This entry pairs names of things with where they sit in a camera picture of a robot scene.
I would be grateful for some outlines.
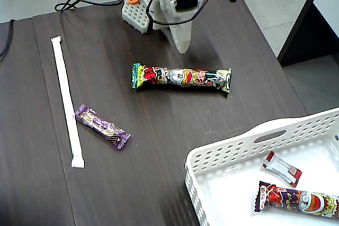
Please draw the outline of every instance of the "small candy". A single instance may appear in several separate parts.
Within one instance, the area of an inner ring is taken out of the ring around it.
[[[81,105],[75,112],[75,119],[100,133],[118,149],[121,149],[131,136],[124,130],[114,126],[113,123],[103,120],[93,109],[86,107],[85,105]]]
[[[291,211],[338,219],[338,196],[286,189],[260,181],[254,211],[260,212],[267,204]]]
[[[297,186],[302,174],[300,169],[289,165],[287,162],[275,155],[273,151],[271,151],[269,156],[267,156],[263,166],[268,171],[279,175],[293,187]]]
[[[132,88],[137,89],[144,83],[172,84],[181,87],[214,87],[228,94],[231,74],[231,69],[206,71],[187,68],[149,67],[141,65],[140,63],[134,63],[132,67]]]

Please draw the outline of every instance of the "white container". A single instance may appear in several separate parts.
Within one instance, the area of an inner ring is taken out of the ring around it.
[[[259,181],[292,188],[264,170],[271,150],[302,171],[297,190],[339,196],[339,108],[272,120],[248,132],[193,149],[185,184],[202,226],[338,225],[339,220],[268,205],[254,212]]]

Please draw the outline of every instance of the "candy wrapper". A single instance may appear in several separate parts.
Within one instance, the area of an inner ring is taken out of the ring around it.
[[[214,87],[228,94],[231,74],[231,69],[206,71],[187,68],[150,67],[141,65],[140,63],[134,63],[132,67],[132,88],[137,89],[144,83],[172,84],[181,87]]]
[[[260,181],[254,211],[260,212],[267,204],[291,211],[338,219],[338,196],[286,189]]]
[[[75,112],[75,119],[100,133],[118,149],[121,149],[131,136],[124,130],[117,128],[113,123],[103,120],[93,109],[86,107],[85,105],[81,105]]]
[[[294,166],[289,165],[287,162],[279,158],[273,151],[270,152],[267,156],[263,167],[284,179],[288,184],[293,187],[296,187],[300,176],[302,174],[300,169],[297,169]]]

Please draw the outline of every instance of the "purple wrapped chocolate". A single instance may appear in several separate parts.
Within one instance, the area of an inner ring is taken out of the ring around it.
[[[93,109],[85,105],[81,105],[75,112],[75,119],[100,133],[118,149],[122,149],[131,136],[123,129],[117,128],[113,123],[103,120]]]

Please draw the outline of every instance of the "table surface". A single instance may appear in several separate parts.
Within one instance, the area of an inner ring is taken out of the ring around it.
[[[0,42],[7,25],[0,25]],[[72,169],[50,39],[60,35],[74,107],[131,133],[117,151],[78,125],[84,169]],[[134,91],[131,66],[233,70],[219,91]],[[14,23],[0,64],[1,225],[198,225],[184,186],[195,147],[306,111],[242,0],[211,0],[187,53],[169,30],[141,35],[119,7],[86,7]]]

